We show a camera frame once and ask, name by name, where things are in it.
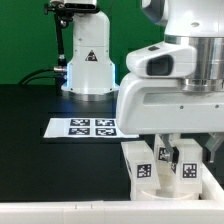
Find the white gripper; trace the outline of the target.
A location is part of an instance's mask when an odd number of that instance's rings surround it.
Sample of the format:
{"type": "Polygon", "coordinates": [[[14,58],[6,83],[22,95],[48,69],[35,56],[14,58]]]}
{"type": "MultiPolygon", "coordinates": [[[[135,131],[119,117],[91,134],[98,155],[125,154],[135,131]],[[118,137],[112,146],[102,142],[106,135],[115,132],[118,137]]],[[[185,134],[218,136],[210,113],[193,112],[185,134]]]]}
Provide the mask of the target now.
{"type": "Polygon", "coordinates": [[[179,150],[168,134],[224,132],[224,91],[182,89],[196,62],[194,47],[165,42],[126,57],[129,73],[120,84],[117,126],[125,134],[161,134],[169,163],[178,163],[179,150]]]}

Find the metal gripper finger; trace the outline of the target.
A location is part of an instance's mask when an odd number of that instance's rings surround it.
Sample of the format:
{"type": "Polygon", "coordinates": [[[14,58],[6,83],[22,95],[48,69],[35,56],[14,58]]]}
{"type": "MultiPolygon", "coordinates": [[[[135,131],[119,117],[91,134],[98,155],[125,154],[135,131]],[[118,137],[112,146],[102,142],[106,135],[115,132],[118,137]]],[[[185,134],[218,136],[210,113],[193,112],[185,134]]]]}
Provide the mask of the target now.
{"type": "Polygon", "coordinates": [[[209,163],[213,163],[215,161],[216,151],[220,148],[223,142],[224,142],[224,132],[210,133],[210,137],[205,143],[205,150],[207,153],[206,160],[209,163]]]}

